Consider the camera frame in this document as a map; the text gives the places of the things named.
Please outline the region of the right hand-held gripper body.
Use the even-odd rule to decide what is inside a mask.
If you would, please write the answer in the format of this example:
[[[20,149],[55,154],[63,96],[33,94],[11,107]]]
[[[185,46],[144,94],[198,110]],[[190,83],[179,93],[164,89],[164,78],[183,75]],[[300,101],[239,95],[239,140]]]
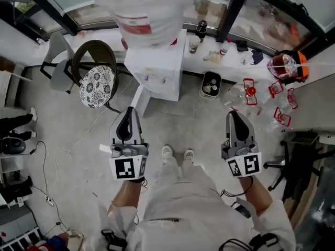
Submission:
[[[221,157],[235,178],[248,177],[262,171],[262,154],[256,141],[244,146],[229,147],[229,140],[221,145]]]

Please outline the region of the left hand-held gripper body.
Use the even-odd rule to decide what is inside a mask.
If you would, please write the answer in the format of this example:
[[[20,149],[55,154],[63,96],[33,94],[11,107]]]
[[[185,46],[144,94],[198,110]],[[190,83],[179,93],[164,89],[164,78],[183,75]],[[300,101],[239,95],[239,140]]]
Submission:
[[[109,164],[114,179],[141,179],[149,154],[147,143],[138,145],[112,144]]]

